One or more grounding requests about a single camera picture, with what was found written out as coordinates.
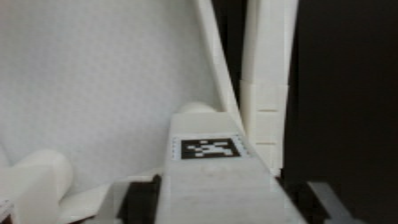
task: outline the white plastic part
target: white plastic part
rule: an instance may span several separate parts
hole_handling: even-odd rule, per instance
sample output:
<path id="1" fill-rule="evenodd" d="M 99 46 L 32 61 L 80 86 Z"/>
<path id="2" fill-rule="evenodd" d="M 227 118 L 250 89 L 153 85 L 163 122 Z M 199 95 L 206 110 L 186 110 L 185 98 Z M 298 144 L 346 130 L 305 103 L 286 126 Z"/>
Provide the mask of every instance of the white plastic part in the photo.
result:
<path id="1" fill-rule="evenodd" d="M 74 194 L 160 166 L 185 103 L 238 117 L 213 7 L 209 0 L 0 6 L 0 142 L 10 162 L 42 148 L 64 153 Z"/>
<path id="2" fill-rule="evenodd" d="M 177 142 L 234 135 L 250 156 L 174 159 Z M 202 223 L 305 223 L 225 112 L 179 113 L 170 122 L 156 224 Z"/>
<path id="3" fill-rule="evenodd" d="M 161 174 L 161 170 L 163 168 L 158 167 L 147 170 L 146 172 L 142 172 L 138 175 L 124 177 L 117 182 L 130 183 L 133 181 L 142 181 L 142 180 L 151 181 L 153 176 L 156 174 Z M 73 223 L 98 215 L 99 208 L 105 202 L 105 197 L 108 194 L 112 194 L 110 184 L 105 184 L 103 186 L 67 196 L 62 199 L 60 216 L 58 216 L 57 224 Z"/>
<path id="4" fill-rule="evenodd" d="M 98 214 L 108 188 L 110 185 L 103 185 L 62 199 L 57 224 L 73 223 Z"/>
<path id="5" fill-rule="evenodd" d="M 298 0 L 250 0 L 241 76 L 247 136 L 275 176 L 282 168 L 288 72 Z"/>
<path id="6" fill-rule="evenodd" d="M 60 200 L 73 183 L 73 168 L 66 156 L 53 150 L 34 152 L 14 167 L 48 166 L 55 175 L 57 199 Z"/>
<path id="7" fill-rule="evenodd" d="M 201 23 L 202 39 L 206 43 L 204 46 L 206 46 L 208 60 L 217 82 L 222 109 L 231 114 L 238 127 L 243 128 L 238 103 L 233 92 L 231 77 L 227 71 L 225 56 L 220 43 L 211 0 L 195 0 L 193 2 Z"/>
<path id="8" fill-rule="evenodd" d="M 14 204 L 16 224 L 55 224 L 58 199 L 50 167 L 0 169 L 0 181 L 0 195 Z"/>
<path id="9" fill-rule="evenodd" d="M 192 102 L 181 107 L 179 113 L 213 113 L 217 112 L 215 108 L 202 102 Z"/>

